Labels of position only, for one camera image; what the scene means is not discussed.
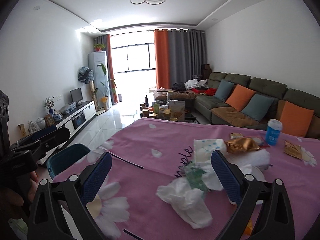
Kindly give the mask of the left hand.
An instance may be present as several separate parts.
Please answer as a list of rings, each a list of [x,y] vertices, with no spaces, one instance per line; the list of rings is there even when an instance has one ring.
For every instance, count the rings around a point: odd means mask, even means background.
[[[28,175],[23,174],[20,178],[18,176],[9,180],[7,189],[4,193],[4,198],[13,206],[23,206],[24,201],[33,201],[35,196],[38,175],[35,171]]]

